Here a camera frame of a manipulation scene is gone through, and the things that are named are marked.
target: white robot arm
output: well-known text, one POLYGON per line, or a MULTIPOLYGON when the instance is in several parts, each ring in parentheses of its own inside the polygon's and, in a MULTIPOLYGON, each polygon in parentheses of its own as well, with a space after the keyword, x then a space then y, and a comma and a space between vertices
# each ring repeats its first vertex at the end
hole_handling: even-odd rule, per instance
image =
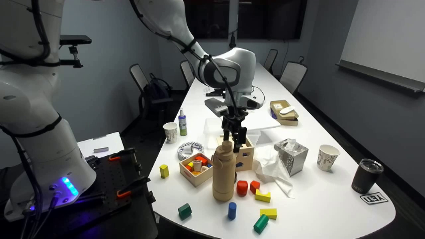
POLYGON ((53 198, 56 208, 71 205, 96 180, 68 121, 52 107, 63 6, 64 0, 0 0, 0 55, 7 58, 0 66, 0 127, 27 167, 12 186, 8 221, 31 212, 40 216, 53 198))
POLYGON ((223 119, 225 140, 231 133, 235 151, 245 144, 242 121, 247 111, 259 109, 263 101, 253 96, 257 59, 247 50, 234 48, 223 55, 207 55, 189 31, 184 0, 130 0, 138 19, 157 36, 173 42, 196 70, 203 84, 226 91, 229 115, 223 119))

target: green block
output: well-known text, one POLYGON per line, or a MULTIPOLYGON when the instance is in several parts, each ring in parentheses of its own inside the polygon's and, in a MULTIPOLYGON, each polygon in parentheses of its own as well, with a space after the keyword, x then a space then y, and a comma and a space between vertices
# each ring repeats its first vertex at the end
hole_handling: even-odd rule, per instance
POLYGON ((254 232, 258 234, 262 234, 267 224, 269 224, 269 217, 263 214, 254 225, 254 232))
POLYGON ((189 218, 192 216, 192 209, 190 209, 190 205, 189 204, 186 204, 186 205, 184 205, 184 206, 181 206, 180 209, 178 209, 178 217, 182 220, 182 221, 185 221, 186 218, 189 218))

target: white cup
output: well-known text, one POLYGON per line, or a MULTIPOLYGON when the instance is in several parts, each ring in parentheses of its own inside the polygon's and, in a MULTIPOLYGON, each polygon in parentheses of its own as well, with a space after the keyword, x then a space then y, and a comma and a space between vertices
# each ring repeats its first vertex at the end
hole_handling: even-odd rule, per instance
POLYGON ((332 145, 320 145, 318 167, 324 172, 330 172, 338 156, 340 156, 340 152, 332 145))
POLYGON ((168 139, 168 144, 174 144, 177 141, 177 124, 168 123, 164 125, 165 137, 168 139))

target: cup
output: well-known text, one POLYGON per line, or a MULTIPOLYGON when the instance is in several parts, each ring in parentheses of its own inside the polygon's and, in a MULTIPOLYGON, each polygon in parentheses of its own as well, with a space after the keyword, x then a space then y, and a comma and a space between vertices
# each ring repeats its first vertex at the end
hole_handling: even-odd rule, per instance
POLYGON ((318 167, 324 172, 330 172, 338 156, 340 156, 340 152, 332 145, 320 145, 318 167))
POLYGON ((174 144, 177 141, 177 124, 168 123, 164 125, 165 137, 168 139, 168 144, 174 144))
POLYGON ((351 188, 360 194, 367 194, 383 173, 384 168, 381 164, 364 159, 359 163, 351 188))

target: blue light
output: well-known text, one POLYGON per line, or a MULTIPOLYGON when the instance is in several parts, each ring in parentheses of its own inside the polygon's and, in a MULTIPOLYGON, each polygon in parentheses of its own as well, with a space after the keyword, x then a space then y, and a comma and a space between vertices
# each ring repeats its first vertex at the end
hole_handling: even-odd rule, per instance
POLYGON ((68 178, 63 178, 63 182, 73 197, 79 196, 79 190, 75 188, 75 185, 68 178))

